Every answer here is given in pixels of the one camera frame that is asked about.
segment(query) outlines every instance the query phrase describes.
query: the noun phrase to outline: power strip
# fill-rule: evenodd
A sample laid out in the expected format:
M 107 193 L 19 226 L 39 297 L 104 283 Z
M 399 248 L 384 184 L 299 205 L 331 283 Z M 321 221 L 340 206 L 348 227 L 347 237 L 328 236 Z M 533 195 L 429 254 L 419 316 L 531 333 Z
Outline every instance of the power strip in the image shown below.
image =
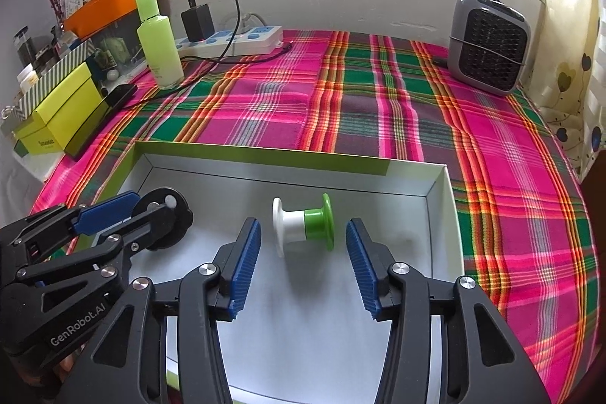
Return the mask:
M 201 42 L 190 42 L 189 39 L 175 40 L 180 57 L 195 55 L 196 57 L 217 58 L 225 50 L 233 31 L 217 31 L 213 36 Z M 282 27 L 258 27 L 246 33 L 236 35 L 225 57 L 239 55 L 267 55 L 284 42 Z

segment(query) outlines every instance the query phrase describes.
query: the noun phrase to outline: yellow-green box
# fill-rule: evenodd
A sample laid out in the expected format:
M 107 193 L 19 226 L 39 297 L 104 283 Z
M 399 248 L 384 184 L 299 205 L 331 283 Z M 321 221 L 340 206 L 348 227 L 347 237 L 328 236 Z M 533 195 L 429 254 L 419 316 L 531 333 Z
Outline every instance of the yellow-green box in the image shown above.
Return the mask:
M 63 151 L 100 103 L 88 66 L 80 64 L 14 130 L 14 136 L 32 154 Z

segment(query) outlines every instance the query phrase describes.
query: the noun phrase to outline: curtain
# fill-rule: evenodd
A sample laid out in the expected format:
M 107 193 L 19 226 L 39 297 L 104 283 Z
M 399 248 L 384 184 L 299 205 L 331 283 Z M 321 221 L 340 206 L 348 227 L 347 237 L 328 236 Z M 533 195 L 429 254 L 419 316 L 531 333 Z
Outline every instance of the curtain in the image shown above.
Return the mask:
M 603 0 L 545 0 L 536 60 L 523 90 L 569 158 L 578 178 L 589 172 L 602 147 L 602 82 L 606 36 Z

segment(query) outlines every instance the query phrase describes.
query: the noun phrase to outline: green spool half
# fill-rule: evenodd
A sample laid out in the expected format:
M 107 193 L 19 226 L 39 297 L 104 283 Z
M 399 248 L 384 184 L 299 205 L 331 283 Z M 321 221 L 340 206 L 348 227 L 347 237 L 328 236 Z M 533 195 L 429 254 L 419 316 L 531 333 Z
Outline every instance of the green spool half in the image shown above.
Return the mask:
M 305 238 L 307 240 L 326 240 L 326 249 L 334 249 L 334 219 L 328 193 L 322 194 L 322 208 L 303 211 Z

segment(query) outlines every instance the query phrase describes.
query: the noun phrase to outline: black power adapter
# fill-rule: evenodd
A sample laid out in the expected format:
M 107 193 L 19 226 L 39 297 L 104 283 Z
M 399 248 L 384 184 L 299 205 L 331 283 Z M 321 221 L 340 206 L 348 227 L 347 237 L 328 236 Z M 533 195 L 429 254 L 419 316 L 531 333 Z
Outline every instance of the black power adapter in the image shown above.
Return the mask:
M 192 1 L 189 1 L 190 9 L 181 13 L 181 21 L 189 41 L 199 42 L 214 35 L 214 24 L 208 4 L 196 6 L 196 2 Z

